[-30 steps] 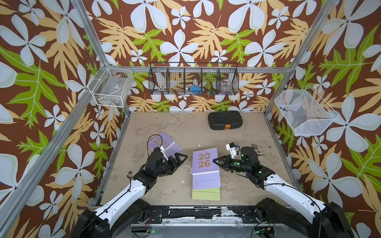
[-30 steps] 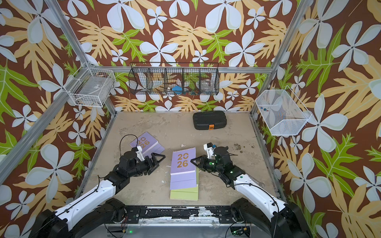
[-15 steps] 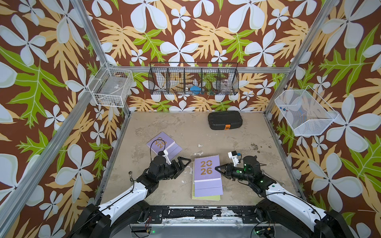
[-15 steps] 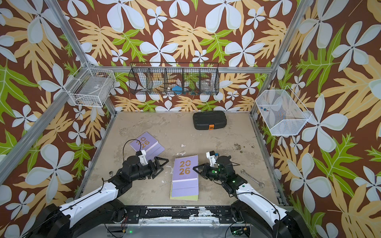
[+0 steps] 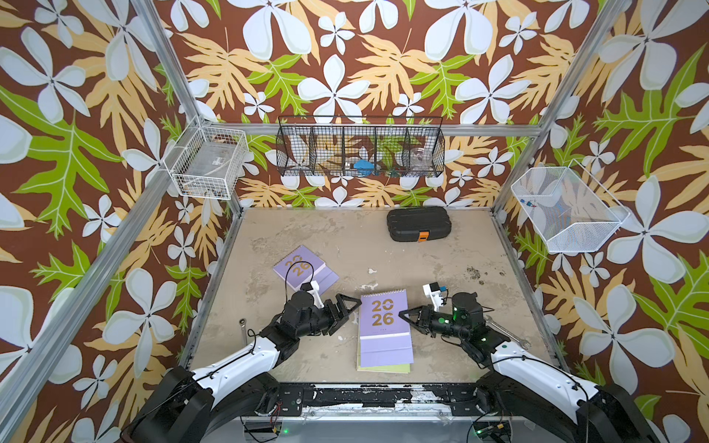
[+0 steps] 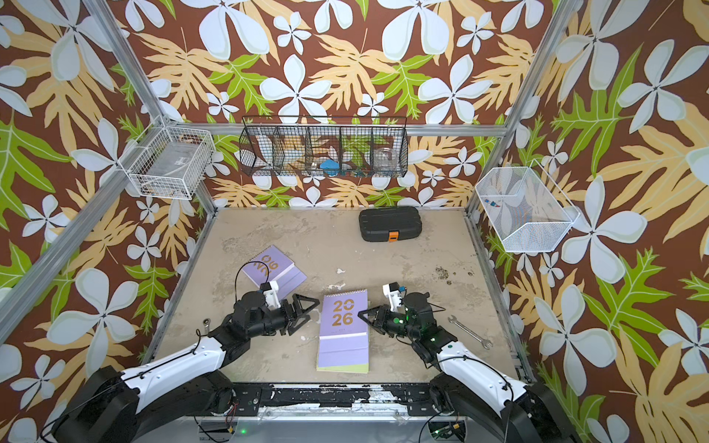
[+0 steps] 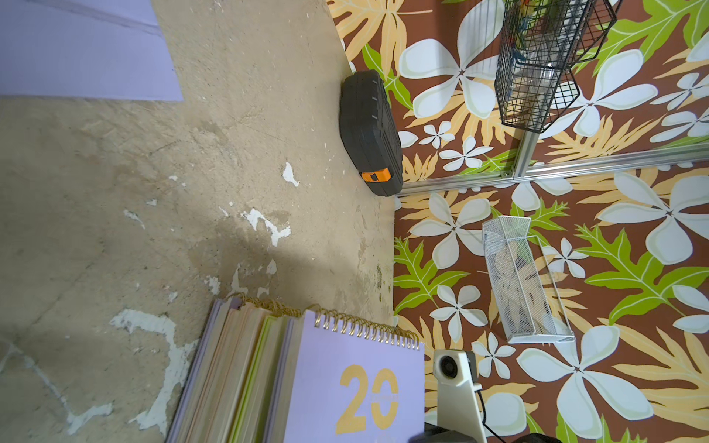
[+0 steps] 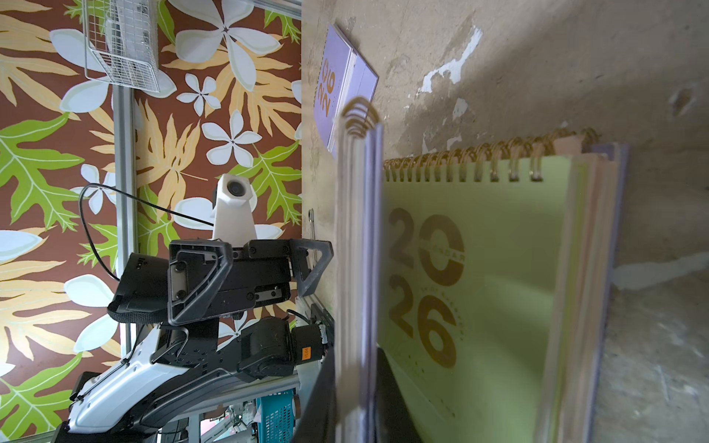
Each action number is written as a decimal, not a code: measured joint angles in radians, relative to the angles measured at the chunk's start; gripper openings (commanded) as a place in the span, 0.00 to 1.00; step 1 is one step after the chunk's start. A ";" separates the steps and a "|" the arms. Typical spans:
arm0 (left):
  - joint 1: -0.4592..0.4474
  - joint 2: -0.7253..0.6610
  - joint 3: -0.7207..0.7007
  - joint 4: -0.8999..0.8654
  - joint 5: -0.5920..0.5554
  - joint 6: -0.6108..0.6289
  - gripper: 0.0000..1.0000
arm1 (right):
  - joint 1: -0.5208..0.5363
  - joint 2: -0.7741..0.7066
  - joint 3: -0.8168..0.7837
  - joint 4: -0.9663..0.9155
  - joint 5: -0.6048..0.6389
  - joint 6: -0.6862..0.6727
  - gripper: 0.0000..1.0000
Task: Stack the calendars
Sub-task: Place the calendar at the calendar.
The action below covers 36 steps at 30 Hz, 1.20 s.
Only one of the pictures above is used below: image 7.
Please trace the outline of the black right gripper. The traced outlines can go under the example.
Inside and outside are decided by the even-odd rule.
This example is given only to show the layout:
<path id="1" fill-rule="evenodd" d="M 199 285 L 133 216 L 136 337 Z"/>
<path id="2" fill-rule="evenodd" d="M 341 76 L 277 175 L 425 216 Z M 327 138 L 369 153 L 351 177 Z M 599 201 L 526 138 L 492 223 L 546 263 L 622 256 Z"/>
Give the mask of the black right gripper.
<path id="1" fill-rule="evenodd" d="M 454 430 L 425 423 L 422 433 L 411 437 L 409 443 L 470 443 L 471 438 Z"/>

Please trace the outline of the purple desk calendar front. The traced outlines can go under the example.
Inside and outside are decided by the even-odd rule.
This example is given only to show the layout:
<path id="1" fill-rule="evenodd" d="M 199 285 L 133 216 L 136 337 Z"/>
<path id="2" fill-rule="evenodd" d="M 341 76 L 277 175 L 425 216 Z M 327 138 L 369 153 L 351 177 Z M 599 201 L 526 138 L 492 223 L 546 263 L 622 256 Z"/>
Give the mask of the purple desk calendar front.
<path id="1" fill-rule="evenodd" d="M 260 442 L 410 442 L 425 427 L 417 334 L 332 310 L 289 325 Z"/>

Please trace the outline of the purple desk calendar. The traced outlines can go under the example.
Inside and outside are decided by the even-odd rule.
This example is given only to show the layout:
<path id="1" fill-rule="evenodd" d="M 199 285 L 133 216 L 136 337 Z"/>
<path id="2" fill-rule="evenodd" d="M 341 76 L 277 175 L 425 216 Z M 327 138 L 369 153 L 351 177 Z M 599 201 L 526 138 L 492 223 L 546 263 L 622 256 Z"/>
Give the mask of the purple desk calendar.
<path id="1" fill-rule="evenodd" d="M 1 93 L 180 102 L 150 1 L 4 1 Z"/>
<path id="2" fill-rule="evenodd" d="M 417 334 L 332 310 L 289 325 L 260 442 L 410 442 L 425 427 Z"/>

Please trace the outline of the green 2026 desk calendar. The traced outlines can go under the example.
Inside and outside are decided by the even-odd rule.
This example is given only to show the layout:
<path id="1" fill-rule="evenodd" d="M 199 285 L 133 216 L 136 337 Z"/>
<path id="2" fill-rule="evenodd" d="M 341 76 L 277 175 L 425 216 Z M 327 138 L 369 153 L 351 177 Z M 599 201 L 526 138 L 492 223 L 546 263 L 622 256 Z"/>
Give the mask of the green 2026 desk calendar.
<path id="1" fill-rule="evenodd" d="M 281 328 L 282 321 L 278 317 L 265 317 L 228 442 L 256 441 L 261 411 L 269 396 L 273 361 L 280 349 Z"/>

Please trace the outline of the pink 2026 desk calendar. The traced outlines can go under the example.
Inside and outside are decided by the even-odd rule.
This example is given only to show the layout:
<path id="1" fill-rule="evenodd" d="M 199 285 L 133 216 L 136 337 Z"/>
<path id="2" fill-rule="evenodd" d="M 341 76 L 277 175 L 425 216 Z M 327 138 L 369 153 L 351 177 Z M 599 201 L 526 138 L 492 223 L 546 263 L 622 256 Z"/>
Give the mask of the pink 2026 desk calendar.
<path id="1" fill-rule="evenodd" d="M 186 432 L 187 442 L 225 442 L 236 418 L 247 372 L 267 311 L 233 298 Z"/>

